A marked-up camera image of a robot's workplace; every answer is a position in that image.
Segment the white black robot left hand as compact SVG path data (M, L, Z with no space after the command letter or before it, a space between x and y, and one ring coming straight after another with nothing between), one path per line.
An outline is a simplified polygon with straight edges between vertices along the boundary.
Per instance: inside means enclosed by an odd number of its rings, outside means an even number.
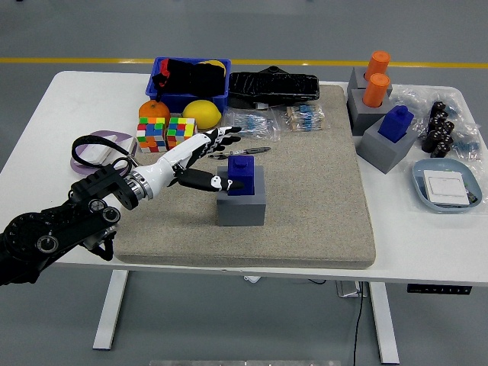
M235 135L238 127L218 127L197 133L161 156L152 165L138 166L126 177L138 199L150 200L164 187L175 183L201 191L232 191L243 189L240 181L222 178L209 172L192 169L191 166L208 153L222 151L226 146L240 141Z

